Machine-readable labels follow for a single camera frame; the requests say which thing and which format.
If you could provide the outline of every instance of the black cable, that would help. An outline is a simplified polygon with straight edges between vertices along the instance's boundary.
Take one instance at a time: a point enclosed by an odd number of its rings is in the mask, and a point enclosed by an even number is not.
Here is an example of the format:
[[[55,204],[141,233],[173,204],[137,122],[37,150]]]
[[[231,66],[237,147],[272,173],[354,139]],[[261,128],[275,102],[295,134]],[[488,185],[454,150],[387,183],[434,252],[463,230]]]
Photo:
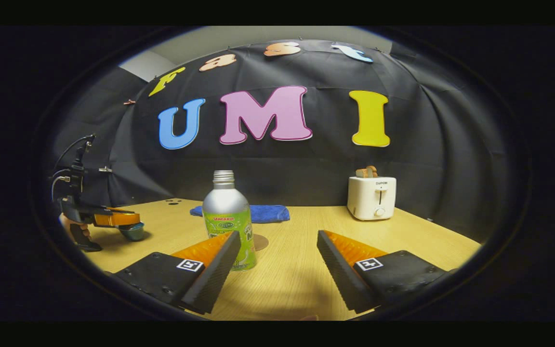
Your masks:
[[[74,147],[75,144],[79,143],[80,141],[86,140],[88,138],[95,138],[95,134],[91,134],[91,135],[87,135],[87,136],[83,136],[80,139],[74,141],[71,145],[68,146],[68,148],[66,148],[66,150],[61,154],[61,156],[59,157],[59,159],[57,159],[57,161],[55,162],[55,166],[53,167],[53,170],[57,169],[57,165],[59,165],[59,162],[61,161],[61,159],[64,157],[64,155],[66,155],[66,153],[68,153],[68,151],[70,151],[70,148]]]

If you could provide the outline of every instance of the cable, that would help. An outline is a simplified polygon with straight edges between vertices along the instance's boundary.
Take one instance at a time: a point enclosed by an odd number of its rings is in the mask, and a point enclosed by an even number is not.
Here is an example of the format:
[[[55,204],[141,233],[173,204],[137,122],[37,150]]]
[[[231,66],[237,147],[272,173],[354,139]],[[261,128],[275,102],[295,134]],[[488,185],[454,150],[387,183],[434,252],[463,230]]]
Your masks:
[[[57,169],[57,165],[59,165],[59,162],[61,161],[61,158],[64,157],[64,155],[66,155],[66,153],[68,153],[68,151],[70,151],[70,148],[74,147],[75,144],[79,143],[80,141],[86,140],[88,138],[95,138],[95,134],[91,134],[91,135],[87,135],[87,136],[83,136],[80,139],[74,141],[71,145],[68,146],[68,148],[66,148],[66,150],[61,154],[61,156],[59,157],[59,159],[57,159],[57,161],[55,162],[55,166],[53,167],[53,170]]]
[[[57,183],[57,181],[59,180],[64,180],[66,182],[70,182],[70,176],[58,176],[57,178],[55,178],[55,180],[53,180],[53,185],[51,185],[51,201],[55,201],[55,184]]]
[[[59,174],[62,173],[63,171],[70,171],[70,169],[63,169],[63,170],[59,170],[59,171],[53,173],[51,176],[49,176],[49,180],[53,179],[53,177],[59,175]]]

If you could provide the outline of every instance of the blue towel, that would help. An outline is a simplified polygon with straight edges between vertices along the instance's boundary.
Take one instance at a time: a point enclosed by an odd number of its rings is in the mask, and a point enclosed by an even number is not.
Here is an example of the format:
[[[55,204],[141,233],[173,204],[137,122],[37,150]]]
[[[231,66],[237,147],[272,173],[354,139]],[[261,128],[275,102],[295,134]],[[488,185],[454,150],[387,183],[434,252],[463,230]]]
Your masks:
[[[282,205],[250,205],[251,222],[253,223],[275,223],[282,220],[290,220],[286,206]],[[196,206],[190,210],[191,215],[202,216],[202,206]]]

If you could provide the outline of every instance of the white toaster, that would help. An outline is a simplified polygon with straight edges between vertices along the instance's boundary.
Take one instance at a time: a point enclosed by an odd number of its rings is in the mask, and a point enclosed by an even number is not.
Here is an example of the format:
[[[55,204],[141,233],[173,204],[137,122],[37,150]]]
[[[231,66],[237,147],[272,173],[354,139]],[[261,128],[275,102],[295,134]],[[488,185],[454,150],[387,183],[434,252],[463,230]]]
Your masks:
[[[393,177],[350,177],[346,206],[360,220],[389,219],[394,215],[396,188]]]

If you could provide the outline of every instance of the bottle cap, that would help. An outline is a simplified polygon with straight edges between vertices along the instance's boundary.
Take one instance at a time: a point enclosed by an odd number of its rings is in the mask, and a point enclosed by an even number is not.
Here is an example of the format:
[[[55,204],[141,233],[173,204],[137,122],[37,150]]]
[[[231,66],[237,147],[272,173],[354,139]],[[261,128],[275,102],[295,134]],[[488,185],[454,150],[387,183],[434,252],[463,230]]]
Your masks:
[[[216,170],[213,172],[214,184],[235,182],[235,175],[232,170]]]

